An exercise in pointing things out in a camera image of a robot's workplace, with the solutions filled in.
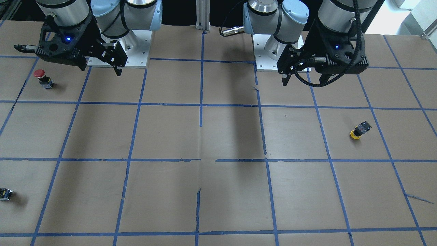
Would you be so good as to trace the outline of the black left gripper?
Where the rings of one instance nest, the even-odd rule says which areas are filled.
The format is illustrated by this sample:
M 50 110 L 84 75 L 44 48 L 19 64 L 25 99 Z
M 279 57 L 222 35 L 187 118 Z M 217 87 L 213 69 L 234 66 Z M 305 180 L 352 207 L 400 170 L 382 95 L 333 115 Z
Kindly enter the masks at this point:
M 346 32 L 340 33 L 315 19 L 303 47 L 296 49 L 286 45 L 277 62 L 283 86 L 287 86 L 292 73 L 306 67 L 315 68 L 326 76 L 341 74 L 353 59 L 355 47 L 352 42 L 357 40 L 358 33 L 355 19 L 347 20 L 346 25 Z

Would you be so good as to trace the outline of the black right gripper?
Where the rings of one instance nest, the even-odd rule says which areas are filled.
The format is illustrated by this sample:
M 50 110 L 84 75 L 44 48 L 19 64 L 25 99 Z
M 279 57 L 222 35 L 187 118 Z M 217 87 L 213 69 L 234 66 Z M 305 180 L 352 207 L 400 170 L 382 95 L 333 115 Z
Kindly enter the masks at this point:
M 86 57 L 95 57 L 108 63 L 117 76 L 121 76 L 127 55 L 119 41 L 105 42 L 92 14 L 78 25 L 62 27 L 56 24 L 53 14 L 45 18 L 39 44 L 14 48 L 22 53 L 34 53 L 46 62 L 76 66 L 86 69 Z

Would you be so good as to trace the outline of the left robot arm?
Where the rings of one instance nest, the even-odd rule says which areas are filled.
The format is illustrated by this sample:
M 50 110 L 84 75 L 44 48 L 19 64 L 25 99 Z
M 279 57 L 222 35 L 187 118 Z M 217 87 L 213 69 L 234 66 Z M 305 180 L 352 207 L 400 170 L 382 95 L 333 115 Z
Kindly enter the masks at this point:
M 296 76 L 308 86 L 324 87 L 369 66 L 362 20 L 375 0 L 324 0 L 301 48 L 294 45 L 310 16 L 302 1 L 243 0 L 242 4 L 243 25 L 225 31 L 220 28 L 220 35 L 269 35 L 271 45 L 284 45 L 281 53 L 274 52 L 284 86 Z

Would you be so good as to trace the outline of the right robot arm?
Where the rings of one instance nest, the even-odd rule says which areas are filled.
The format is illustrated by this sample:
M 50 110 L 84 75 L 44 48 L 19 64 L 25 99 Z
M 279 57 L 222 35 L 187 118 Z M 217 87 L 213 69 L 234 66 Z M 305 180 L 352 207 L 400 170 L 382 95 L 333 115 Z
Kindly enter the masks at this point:
M 46 62 L 85 70 L 146 68 L 153 31 L 162 23 L 161 0 L 38 0 L 45 14 L 37 45 L 14 45 Z

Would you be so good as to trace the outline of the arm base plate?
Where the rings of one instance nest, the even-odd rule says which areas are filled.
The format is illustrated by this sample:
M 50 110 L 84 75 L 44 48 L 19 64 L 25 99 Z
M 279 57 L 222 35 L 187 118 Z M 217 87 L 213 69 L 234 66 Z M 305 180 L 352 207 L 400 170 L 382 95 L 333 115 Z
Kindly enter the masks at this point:
M 277 62 L 285 44 L 279 43 L 272 35 L 252 35 L 256 69 L 260 72 L 278 72 Z
M 126 36 L 117 39 L 127 55 L 125 66 L 118 68 L 147 68 L 153 34 L 148 30 L 130 30 Z

